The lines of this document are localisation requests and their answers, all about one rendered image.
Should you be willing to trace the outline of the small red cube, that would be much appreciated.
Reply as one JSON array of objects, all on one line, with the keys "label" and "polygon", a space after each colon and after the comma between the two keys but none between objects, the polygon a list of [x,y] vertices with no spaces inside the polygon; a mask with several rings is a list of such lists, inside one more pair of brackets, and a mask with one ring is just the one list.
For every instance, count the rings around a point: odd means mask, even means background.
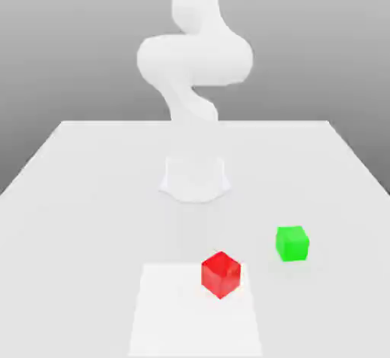
[{"label": "small red cube", "polygon": [[223,251],[201,264],[201,284],[219,299],[237,289],[240,282],[241,264]]}]

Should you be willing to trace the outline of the small green cube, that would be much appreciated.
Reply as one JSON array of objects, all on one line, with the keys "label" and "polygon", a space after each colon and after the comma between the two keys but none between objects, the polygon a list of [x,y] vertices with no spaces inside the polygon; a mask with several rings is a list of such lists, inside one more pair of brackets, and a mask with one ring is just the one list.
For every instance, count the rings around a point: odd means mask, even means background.
[{"label": "small green cube", "polygon": [[308,257],[309,244],[309,238],[302,226],[277,228],[276,250],[282,261],[305,261]]}]

